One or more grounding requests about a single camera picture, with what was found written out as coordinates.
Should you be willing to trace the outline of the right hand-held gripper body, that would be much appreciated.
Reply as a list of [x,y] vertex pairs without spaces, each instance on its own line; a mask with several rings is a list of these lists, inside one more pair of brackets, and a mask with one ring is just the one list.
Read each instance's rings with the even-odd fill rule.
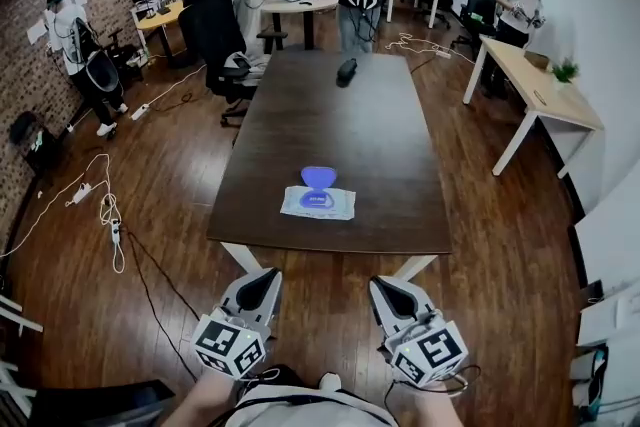
[[453,376],[468,357],[456,324],[446,321],[440,310],[388,337],[383,347],[399,380],[415,387]]

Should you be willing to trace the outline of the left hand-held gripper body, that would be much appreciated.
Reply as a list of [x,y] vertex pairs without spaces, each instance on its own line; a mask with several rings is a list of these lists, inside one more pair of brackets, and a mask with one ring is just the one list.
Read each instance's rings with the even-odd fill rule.
[[256,308],[243,309],[224,297],[209,315],[203,315],[191,338],[200,363],[234,380],[243,379],[267,354],[274,298]]

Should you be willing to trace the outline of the white wet wipe pack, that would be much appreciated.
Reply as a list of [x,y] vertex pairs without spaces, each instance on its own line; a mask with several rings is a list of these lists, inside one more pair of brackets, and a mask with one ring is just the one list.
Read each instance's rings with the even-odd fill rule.
[[353,191],[290,186],[285,189],[280,213],[318,220],[349,221],[355,217],[355,200]]

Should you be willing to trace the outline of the person's left forearm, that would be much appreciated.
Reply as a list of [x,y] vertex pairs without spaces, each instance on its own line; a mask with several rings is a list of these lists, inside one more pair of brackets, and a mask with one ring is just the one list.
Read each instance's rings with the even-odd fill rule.
[[234,387],[232,377],[205,370],[162,427],[206,427],[230,408]]

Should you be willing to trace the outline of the person's right forearm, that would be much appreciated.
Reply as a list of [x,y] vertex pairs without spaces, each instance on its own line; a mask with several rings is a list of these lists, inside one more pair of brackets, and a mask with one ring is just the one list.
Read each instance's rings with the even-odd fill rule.
[[389,407],[402,427],[464,427],[443,382],[434,381],[425,390],[396,384]]

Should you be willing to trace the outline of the person's black trousers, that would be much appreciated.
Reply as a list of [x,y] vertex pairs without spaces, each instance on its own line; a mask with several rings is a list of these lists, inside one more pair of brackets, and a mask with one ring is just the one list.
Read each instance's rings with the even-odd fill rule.
[[251,377],[245,390],[249,391],[259,385],[311,388],[311,385],[306,384],[293,369],[284,364],[273,365]]

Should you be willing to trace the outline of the person's white shirt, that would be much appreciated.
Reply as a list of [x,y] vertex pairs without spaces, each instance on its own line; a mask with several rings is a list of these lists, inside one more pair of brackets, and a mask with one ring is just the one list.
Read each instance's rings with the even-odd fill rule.
[[343,391],[258,385],[225,427],[398,427],[385,409]]

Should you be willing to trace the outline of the black flat panel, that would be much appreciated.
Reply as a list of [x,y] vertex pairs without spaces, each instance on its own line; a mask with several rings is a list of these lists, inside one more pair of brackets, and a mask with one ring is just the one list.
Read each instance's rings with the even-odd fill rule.
[[41,389],[27,427],[154,427],[174,397],[160,380],[100,388]]

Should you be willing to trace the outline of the teal black headset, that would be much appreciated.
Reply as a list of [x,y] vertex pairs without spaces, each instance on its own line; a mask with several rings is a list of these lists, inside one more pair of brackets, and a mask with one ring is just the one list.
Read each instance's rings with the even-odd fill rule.
[[588,388],[588,407],[598,408],[602,388],[604,382],[604,376],[607,368],[608,361],[608,348],[599,348],[593,353],[592,365],[591,365],[591,381]]

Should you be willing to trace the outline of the white cardboard box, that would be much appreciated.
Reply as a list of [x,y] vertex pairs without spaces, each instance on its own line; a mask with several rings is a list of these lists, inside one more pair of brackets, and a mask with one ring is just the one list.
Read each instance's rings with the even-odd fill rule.
[[640,335],[640,281],[581,311],[577,346]]

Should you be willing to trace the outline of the light wood desk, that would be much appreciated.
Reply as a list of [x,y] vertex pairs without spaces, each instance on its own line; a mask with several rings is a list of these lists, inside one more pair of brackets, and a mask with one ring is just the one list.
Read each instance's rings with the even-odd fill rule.
[[594,136],[604,130],[599,116],[575,85],[569,83],[562,86],[555,75],[534,67],[525,58],[523,49],[487,36],[481,38],[481,47],[463,96],[465,105],[470,103],[479,84],[482,68],[488,56],[493,58],[526,103],[525,117],[494,165],[492,174],[499,176],[503,172],[535,121],[545,118],[581,127],[587,131],[587,135],[557,173],[559,178],[564,177],[570,171],[573,161],[584,152]]

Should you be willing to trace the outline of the black pouch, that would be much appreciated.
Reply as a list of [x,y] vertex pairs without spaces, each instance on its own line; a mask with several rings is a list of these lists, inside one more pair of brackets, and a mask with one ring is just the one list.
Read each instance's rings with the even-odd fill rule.
[[354,77],[357,70],[357,59],[351,58],[341,64],[337,71],[336,80],[338,82],[348,83]]

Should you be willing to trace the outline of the black bench stool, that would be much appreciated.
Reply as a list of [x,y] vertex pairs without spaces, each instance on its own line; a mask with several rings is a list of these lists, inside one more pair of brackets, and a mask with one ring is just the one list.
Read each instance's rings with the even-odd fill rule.
[[264,53],[267,55],[271,55],[274,49],[283,50],[287,37],[288,33],[283,31],[263,30],[257,34],[257,38],[264,41]]

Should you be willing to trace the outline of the small green potted plant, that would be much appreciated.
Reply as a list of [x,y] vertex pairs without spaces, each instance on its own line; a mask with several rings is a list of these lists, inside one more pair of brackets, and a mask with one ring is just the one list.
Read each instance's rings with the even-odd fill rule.
[[551,72],[559,87],[570,85],[579,75],[579,65],[571,58],[565,58],[562,62],[552,65]]

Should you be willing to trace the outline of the yellow round table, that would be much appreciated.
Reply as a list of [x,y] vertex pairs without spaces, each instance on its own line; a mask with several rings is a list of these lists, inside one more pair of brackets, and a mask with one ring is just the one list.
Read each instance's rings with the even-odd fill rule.
[[166,26],[177,22],[183,9],[183,1],[177,0],[166,6],[165,13],[153,13],[150,18],[147,18],[146,16],[140,18],[142,11],[139,11],[137,8],[132,8],[130,10],[142,49],[145,51],[147,56],[150,57],[151,54],[148,49],[146,34],[151,35],[152,33],[158,33],[164,50],[164,57],[167,59],[168,66],[170,68],[178,68],[178,63],[168,42]]

